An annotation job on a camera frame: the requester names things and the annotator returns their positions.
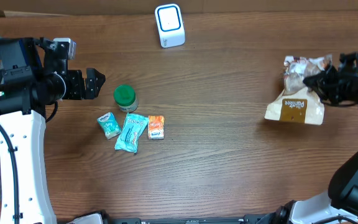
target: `candy wrapper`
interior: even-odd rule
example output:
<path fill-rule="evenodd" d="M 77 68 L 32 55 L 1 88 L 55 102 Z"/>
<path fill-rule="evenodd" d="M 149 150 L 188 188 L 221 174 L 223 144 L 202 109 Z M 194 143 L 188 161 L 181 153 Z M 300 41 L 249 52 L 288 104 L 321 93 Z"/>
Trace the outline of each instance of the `candy wrapper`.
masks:
<path fill-rule="evenodd" d="M 147 135 L 149 139 L 164 139 L 164 116 L 149 116 Z"/>
<path fill-rule="evenodd" d="M 265 119 L 305 124 L 323 123 L 324 105 L 320 98 L 303 83 L 332 64 L 332 56 L 304 58 L 286 56 L 284 61 L 284 90 L 266 109 Z"/>
<path fill-rule="evenodd" d="M 121 128 L 118 126 L 118 123 L 112 112 L 108 112 L 98 118 L 98 123 L 103 128 L 104 135 L 107 139 L 111 139 L 121 133 Z"/>
<path fill-rule="evenodd" d="M 122 133 L 118 136 L 115 149 L 137 153 L 137 142 L 148 122 L 148 118 L 128 113 L 124 121 Z"/>

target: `orange candy wrapper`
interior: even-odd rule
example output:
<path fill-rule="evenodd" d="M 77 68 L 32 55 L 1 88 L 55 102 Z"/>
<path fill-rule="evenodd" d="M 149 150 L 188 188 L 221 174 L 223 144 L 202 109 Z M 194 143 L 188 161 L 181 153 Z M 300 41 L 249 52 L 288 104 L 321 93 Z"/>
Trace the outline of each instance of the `orange candy wrapper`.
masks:
<path fill-rule="evenodd" d="M 147 135 L 149 139 L 164 139 L 164 116 L 149 116 Z"/>

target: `green-lidded jar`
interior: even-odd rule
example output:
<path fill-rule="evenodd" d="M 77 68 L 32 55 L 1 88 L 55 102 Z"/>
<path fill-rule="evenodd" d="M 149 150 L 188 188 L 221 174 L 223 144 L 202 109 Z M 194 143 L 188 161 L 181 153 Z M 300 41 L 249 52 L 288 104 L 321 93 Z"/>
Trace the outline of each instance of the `green-lidded jar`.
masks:
<path fill-rule="evenodd" d="M 139 105 L 135 90 L 129 85 L 117 87 L 114 91 L 114 100 L 118 104 L 119 109 L 126 113 L 135 111 Z"/>

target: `wooden table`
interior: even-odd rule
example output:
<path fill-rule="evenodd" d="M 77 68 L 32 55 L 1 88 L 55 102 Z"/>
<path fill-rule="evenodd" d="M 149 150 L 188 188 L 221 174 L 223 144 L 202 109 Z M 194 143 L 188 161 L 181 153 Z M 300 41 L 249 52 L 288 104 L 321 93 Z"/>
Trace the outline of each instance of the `wooden table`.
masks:
<path fill-rule="evenodd" d="M 70 69 L 106 75 L 95 100 L 64 101 L 45 133 L 58 218 L 231 217 L 267 213 L 327 189 L 358 150 L 358 108 L 326 108 L 321 126 L 264 120 L 283 88 L 286 55 L 358 51 L 358 11 L 184 15 L 186 43 L 161 49 L 154 15 L 0 19 L 4 37 L 71 37 Z M 136 113 L 165 116 L 166 138 L 143 134 L 115 151 L 96 118 L 125 114 L 112 93 L 132 85 Z"/>

